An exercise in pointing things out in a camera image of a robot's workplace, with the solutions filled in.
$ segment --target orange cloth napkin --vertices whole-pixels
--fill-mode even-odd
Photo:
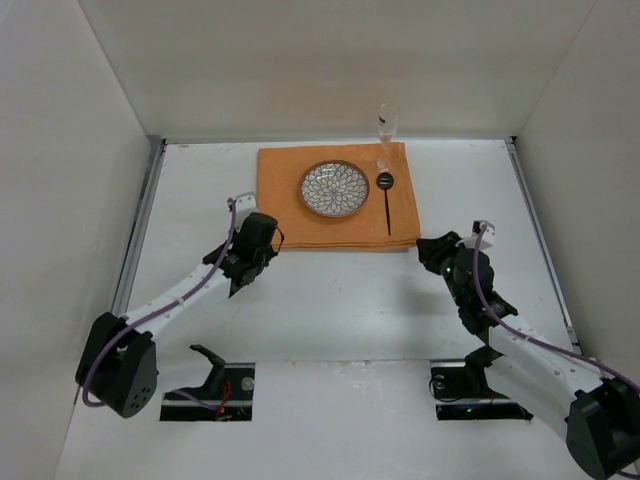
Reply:
[[[387,231],[384,192],[376,185],[380,144],[263,148],[258,153],[258,207],[278,220],[285,235],[283,248],[393,250],[412,247],[420,237],[420,220],[413,194],[404,143],[392,143],[385,156],[394,185],[388,190],[391,236]],[[356,213],[328,218],[312,212],[299,190],[312,165],[345,160],[362,169],[369,180],[369,197]]]

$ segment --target clear glass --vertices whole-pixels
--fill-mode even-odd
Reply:
[[[387,147],[398,130],[398,117],[400,108],[393,103],[383,103],[378,110],[378,138],[382,143],[382,157],[378,158],[377,165],[381,172],[389,171]]]

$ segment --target white wall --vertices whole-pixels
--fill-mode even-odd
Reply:
[[[517,134],[594,0],[81,0],[147,132]]]
[[[587,351],[640,378],[640,2],[599,0],[517,141]]]
[[[148,143],[75,0],[7,7],[0,1],[0,476],[47,479]]]

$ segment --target patterned plate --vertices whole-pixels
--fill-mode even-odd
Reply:
[[[355,213],[369,196],[366,175],[352,163],[330,160],[312,166],[302,177],[302,200],[326,217]]]

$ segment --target black spoon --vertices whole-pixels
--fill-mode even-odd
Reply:
[[[389,197],[387,196],[387,190],[393,187],[393,175],[389,172],[382,172],[378,175],[378,178],[376,178],[376,185],[384,191],[384,210],[387,214],[387,230],[389,231],[389,236],[391,236],[391,216],[389,215]]]

